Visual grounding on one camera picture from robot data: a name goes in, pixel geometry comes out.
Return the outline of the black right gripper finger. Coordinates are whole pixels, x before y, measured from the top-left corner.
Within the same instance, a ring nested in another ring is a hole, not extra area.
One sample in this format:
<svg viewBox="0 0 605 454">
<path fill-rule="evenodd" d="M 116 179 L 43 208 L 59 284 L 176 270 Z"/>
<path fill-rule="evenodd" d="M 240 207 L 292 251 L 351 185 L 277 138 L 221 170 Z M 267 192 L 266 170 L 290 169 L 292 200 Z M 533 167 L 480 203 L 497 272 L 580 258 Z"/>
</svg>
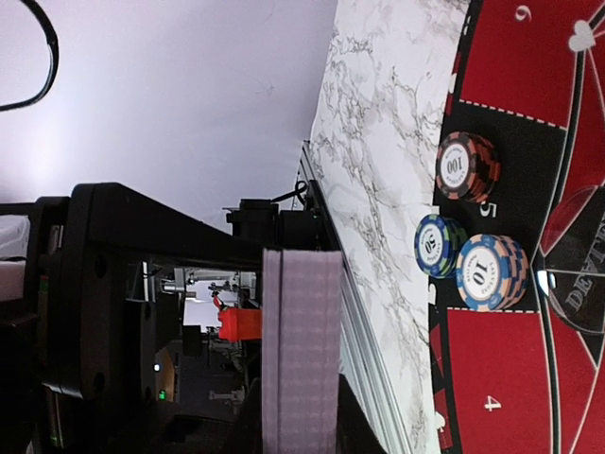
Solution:
<svg viewBox="0 0 605 454">
<path fill-rule="evenodd" d="M 345 375 L 338 376 L 337 452 L 386 454 L 361 409 Z"/>
</svg>

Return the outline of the green chips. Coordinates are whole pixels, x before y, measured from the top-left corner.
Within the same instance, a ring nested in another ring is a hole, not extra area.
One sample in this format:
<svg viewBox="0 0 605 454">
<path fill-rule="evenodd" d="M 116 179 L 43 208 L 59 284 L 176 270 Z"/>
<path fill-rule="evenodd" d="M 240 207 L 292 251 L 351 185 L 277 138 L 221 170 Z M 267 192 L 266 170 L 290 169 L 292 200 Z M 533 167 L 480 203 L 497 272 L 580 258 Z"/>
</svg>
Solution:
<svg viewBox="0 0 605 454">
<path fill-rule="evenodd" d="M 458 255 L 467 240 L 466 230 L 456 219 L 436 214 L 423 217 L 414 236 L 418 267 L 436 279 L 454 278 Z"/>
</svg>

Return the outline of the blue chips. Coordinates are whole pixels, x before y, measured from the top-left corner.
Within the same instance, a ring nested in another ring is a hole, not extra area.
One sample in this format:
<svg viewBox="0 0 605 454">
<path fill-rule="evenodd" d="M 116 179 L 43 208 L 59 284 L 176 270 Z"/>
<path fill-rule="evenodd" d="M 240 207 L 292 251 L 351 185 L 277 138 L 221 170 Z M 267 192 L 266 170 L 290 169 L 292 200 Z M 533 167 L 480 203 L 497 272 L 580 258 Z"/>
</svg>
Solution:
<svg viewBox="0 0 605 454">
<path fill-rule="evenodd" d="M 458 293 L 473 311 L 512 308 L 525 294 L 528 275 L 527 254 L 510 236 L 474 235 L 458 255 Z"/>
</svg>

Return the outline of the chip stack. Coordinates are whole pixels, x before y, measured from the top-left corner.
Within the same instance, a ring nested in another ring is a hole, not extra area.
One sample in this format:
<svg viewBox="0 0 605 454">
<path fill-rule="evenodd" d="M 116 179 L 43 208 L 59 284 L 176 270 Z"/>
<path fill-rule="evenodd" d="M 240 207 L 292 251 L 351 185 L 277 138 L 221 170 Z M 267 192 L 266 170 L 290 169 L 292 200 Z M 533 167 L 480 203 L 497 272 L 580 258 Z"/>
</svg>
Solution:
<svg viewBox="0 0 605 454">
<path fill-rule="evenodd" d="M 482 203 L 500 180 L 501 163 L 492 142 L 467 131 L 454 131 L 440 143 L 436 185 L 453 201 Z"/>
</svg>

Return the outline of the red playing card deck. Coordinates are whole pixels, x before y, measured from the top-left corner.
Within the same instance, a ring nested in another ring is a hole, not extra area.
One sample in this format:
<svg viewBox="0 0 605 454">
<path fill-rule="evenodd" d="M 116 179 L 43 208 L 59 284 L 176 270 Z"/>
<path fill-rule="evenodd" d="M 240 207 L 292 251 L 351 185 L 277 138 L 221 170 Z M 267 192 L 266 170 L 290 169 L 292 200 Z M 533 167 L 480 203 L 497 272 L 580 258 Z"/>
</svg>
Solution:
<svg viewBox="0 0 605 454">
<path fill-rule="evenodd" d="M 342 274 L 339 252 L 264 252 L 261 384 L 266 453 L 336 450 Z"/>
</svg>

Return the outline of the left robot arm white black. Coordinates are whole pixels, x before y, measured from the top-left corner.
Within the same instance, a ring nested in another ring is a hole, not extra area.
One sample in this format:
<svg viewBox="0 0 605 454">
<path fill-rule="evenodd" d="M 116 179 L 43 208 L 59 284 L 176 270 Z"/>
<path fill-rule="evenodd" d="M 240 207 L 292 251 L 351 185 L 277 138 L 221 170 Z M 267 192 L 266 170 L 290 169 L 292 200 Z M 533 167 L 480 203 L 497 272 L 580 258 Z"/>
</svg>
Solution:
<svg viewBox="0 0 605 454">
<path fill-rule="evenodd" d="M 1 258 L 1 449 L 148 453 L 174 409 L 153 366 L 180 332 L 159 317 L 161 271 L 259 271 L 262 246 L 119 183 L 5 203 L 26 246 Z"/>
</svg>

